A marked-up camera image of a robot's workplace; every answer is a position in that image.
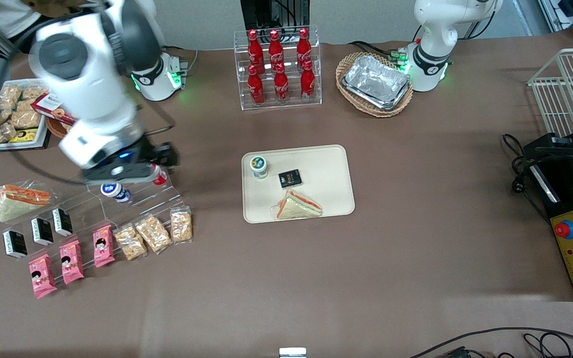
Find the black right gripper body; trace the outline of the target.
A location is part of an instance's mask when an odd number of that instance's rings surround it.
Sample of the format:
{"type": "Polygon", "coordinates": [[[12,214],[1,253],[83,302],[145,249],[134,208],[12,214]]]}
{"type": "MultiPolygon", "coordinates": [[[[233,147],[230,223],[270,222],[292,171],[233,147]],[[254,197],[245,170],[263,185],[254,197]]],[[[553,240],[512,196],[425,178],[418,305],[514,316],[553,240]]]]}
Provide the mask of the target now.
{"type": "Polygon", "coordinates": [[[118,150],[102,160],[102,169],[111,169],[124,164],[153,163],[161,164],[161,156],[150,140],[137,140],[134,144],[118,150]]]}

